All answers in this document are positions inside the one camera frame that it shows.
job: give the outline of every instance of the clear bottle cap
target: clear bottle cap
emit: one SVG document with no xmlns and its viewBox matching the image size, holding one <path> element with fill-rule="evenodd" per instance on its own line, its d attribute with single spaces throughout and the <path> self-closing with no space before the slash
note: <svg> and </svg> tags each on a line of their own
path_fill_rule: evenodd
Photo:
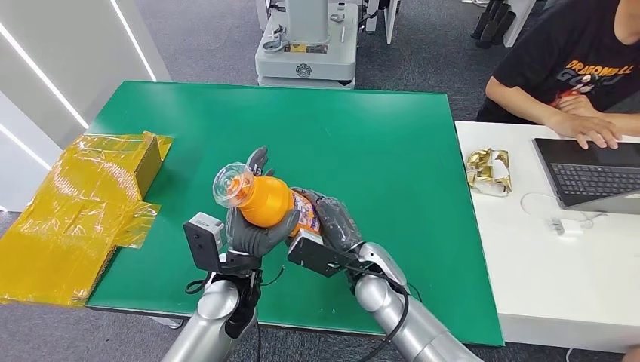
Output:
<svg viewBox="0 0 640 362">
<path fill-rule="evenodd" d="M 214 199 L 224 207 L 236 207 L 244 202 L 254 185 L 254 175 L 240 162 L 226 165 L 214 179 Z"/>
</svg>

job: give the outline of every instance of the laptop keyboard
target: laptop keyboard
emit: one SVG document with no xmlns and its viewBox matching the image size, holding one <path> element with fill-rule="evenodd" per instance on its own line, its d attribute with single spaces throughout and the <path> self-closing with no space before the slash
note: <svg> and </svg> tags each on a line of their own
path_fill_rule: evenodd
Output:
<svg viewBox="0 0 640 362">
<path fill-rule="evenodd" d="M 551 164 L 568 195 L 612 196 L 640 189 L 640 168 Z"/>
</svg>

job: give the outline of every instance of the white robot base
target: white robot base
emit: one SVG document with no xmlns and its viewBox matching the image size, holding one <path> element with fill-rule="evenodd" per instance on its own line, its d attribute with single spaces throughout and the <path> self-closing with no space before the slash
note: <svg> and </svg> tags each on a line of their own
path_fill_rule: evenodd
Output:
<svg viewBox="0 0 640 362">
<path fill-rule="evenodd" d="M 288 42 L 285 12 L 273 11 L 256 51 L 258 83 L 270 87 L 353 89 L 358 41 L 358 5 L 329 4 L 328 40 L 321 44 L 291 41 L 278 51 L 265 51 L 265 43 L 281 38 Z M 342 19 L 340 22 L 330 20 Z M 281 35 L 273 35 L 278 28 Z"/>
</svg>

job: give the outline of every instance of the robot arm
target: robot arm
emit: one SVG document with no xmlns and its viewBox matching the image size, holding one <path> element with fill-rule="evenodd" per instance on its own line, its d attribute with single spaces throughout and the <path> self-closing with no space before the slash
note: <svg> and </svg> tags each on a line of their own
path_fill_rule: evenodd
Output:
<svg viewBox="0 0 640 362">
<path fill-rule="evenodd" d="M 391 256 L 380 245 L 363 244 L 358 251 L 358 260 L 372 261 L 383 273 L 406 290 L 405 276 Z M 388 335 L 401 319 L 405 310 L 403 293 L 398 293 L 388 281 L 372 275 L 356 275 L 355 297 L 360 306 Z M 455 339 L 421 302 L 408 296 L 407 316 L 391 342 L 402 357 L 412 362 L 482 362 L 462 343 Z"/>
<path fill-rule="evenodd" d="M 249 156 L 247 165 L 259 176 L 266 162 L 266 147 L 260 147 Z M 289 213 L 279 224 L 262 229 L 247 222 L 237 209 L 230 209 L 226 218 L 229 249 L 222 254 L 220 234 L 225 225 L 220 220 L 198 213 L 184 224 L 195 266 L 208 273 L 197 308 L 164 362 L 224 362 L 229 358 L 257 320 L 262 257 L 291 233 L 299 217 L 298 212 Z"/>
<path fill-rule="evenodd" d="M 387 338 L 391 337 L 405 360 L 482 362 L 409 295 L 400 267 L 383 247 L 362 241 L 341 202 L 309 190 L 295 190 L 312 202 L 323 235 L 318 238 L 305 232 L 298 234 L 289 247 L 289 261 L 326 277 L 346 269 L 358 303 L 382 327 Z"/>
<path fill-rule="evenodd" d="M 262 282 L 260 258 L 233 250 L 219 255 L 222 226 L 203 213 L 184 225 L 195 264 L 208 274 L 193 316 L 163 362 L 224 362 L 256 323 Z"/>
<path fill-rule="evenodd" d="M 198 307 L 163 362 L 225 361 L 246 330 L 256 322 L 255 306 L 241 300 L 231 280 L 210 283 Z"/>
</svg>

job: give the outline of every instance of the bottle label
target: bottle label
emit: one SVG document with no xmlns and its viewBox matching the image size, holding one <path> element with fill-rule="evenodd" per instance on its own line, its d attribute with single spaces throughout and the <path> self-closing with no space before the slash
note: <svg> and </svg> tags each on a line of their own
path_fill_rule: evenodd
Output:
<svg viewBox="0 0 640 362">
<path fill-rule="evenodd" d="M 300 219 L 298 220 L 300 227 L 311 232 L 320 232 L 320 220 L 318 220 L 315 211 L 313 211 L 311 201 L 297 192 L 291 193 L 294 195 L 294 209 L 300 211 Z"/>
</svg>

